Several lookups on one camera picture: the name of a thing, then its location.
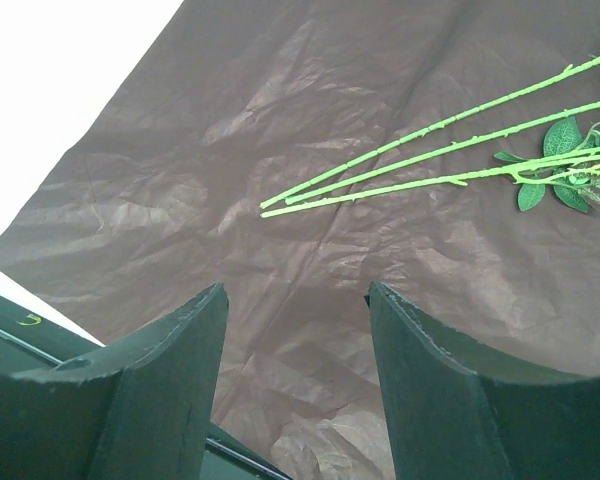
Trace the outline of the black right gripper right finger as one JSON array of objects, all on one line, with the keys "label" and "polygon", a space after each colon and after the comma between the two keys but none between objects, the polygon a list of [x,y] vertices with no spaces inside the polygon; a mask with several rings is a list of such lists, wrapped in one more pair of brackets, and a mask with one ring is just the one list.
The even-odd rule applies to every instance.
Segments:
[{"label": "black right gripper right finger", "polygon": [[400,479],[600,479],[600,375],[485,345],[390,286],[367,294]]}]

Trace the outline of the pink flower bouquet green leaves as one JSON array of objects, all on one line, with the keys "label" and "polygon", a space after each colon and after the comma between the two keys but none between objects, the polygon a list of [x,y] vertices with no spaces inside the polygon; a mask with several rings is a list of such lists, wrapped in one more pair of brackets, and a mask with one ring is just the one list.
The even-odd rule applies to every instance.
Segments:
[{"label": "pink flower bouquet green leaves", "polygon": [[329,187],[319,187],[318,186],[320,183],[322,183],[323,181],[325,181],[327,179],[330,179],[334,176],[340,175],[354,167],[361,165],[362,163],[364,163],[366,161],[369,161],[371,159],[379,157],[391,150],[395,150],[411,141],[414,141],[414,140],[420,139],[420,138],[424,138],[432,132],[442,130],[448,126],[451,126],[457,122],[465,120],[471,116],[483,113],[483,112],[493,109],[497,106],[504,105],[508,102],[516,100],[520,97],[530,95],[537,91],[543,90],[554,84],[562,82],[566,79],[569,79],[573,76],[584,73],[584,72],[586,72],[592,68],[598,67],[598,66],[600,66],[600,55],[595,56],[595,57],[591,58],[590,60],[588,60],[587,62],[582,63],[578,66],[569,64],[560,73],[558,73],[552,77],[549,77],[545,80],[539,81],[530,86],[524,87],[517,91],[511,92],[509,94],[503,95],[494,100],[490,100],[481,105],[472,107],[468,110],[457,113],[457,114],[452,115],[443,120],[439,120],[429,126],[423,127],[419,130],[416,130],[410,134],[400,137],[400,138],[398,138],[394,141],[391,141],[385,145],[381,145],[381,146],[379,146],[373,150],[370,150],[364,154],[361,154],[357,157],[353,157],[353,158],[351,158],[351,159],[349,159],[349,160],[347,160],[347,161],[345,161],[345,162],[343,162],[343,163],[341,163],[341,164],[339,164],[339,165],[337,165],[315,177],[312,177],[296,186],[293,186],[293,187],[290,187],[290,188],[284,190],[283,192],[281,192],[267,200],[262,201],[259,204],[260,217],[263,219],[272,218],[275,216],[281,216],[281,215],[285,215],[288,213],[305,210],[307,208],[307,206],[303,204],[303,202],[305,200],[314,199],[318,196],[321,196],[321,195],[331,192],[333,190],[337,190],[340,188],[344,188],[346,186],[353,185],[358,182],[362,182],[362,181],[365,181],[365,180],[368,180],[371,178],[375,178],[384,173],[388,173],[393,170],[397,170],[399,168],[403,168],[403,167],[410,166],[410,165],[413,165],[413,164],[416,164],[416,163],[419,163],[419,162],[422,162],[425,160],[429,160],[429,159],[437,157],[437,156],[441,156],[441,155],[451,153],[451,152],[456,152],[461,149],[475,146],[475,145],[478,145],[478,144],[481,144],[481,143],[484,143],[487,141],[491,141],[491,140],[495,140],[495,139],[499,139],[499,138],[505,138],[505,137],[508,137],[515,133],[530,129],[532,127],[540,126],[540,125],[543,125],[545,123],[548,123],[548,122],[551,122],[554,120],[562,120],[564,118],[567,118],[572,115],[576,115],[578,113],[583,113],[583,112],[587,112],[590,110],[594,110],[596,108],[600,108],[600,101],[597,101],[597,102],[593,102],[590,104],[586,104],[582,107],[564,109],[560,112],[546,115],[544,117],[537,118],[535,120],[523,122],[518,125],[510,126],[510,127],[507,127],[507,128],[501,129],[501,130],[497,130],[492,133],[483,134],[483,135],[474,135],[463,141],[454,141],[445,147],[417,155],[410,159],[401,160],[395,164],[388,165],[386,167],[382,167],[378,170],[369,171],[365,174],[359,174],[357,176],[352,177],[351,179],[349,179],[347,181],[342,180],[342,181],[336,182]]}]

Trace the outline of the dark red wrapping paper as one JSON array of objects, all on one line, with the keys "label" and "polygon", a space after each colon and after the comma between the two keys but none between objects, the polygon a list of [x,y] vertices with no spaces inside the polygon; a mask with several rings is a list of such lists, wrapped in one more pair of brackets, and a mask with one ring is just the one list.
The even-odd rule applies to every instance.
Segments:
[{"label": "dark red wrapping paper", "polygon": [[0,235],[103,342],[220,282],[213,420],[295,479],[394,475],[364,297],[600,375],[600,212],[503,175],[600,122],[600,1],[186,1]]}]

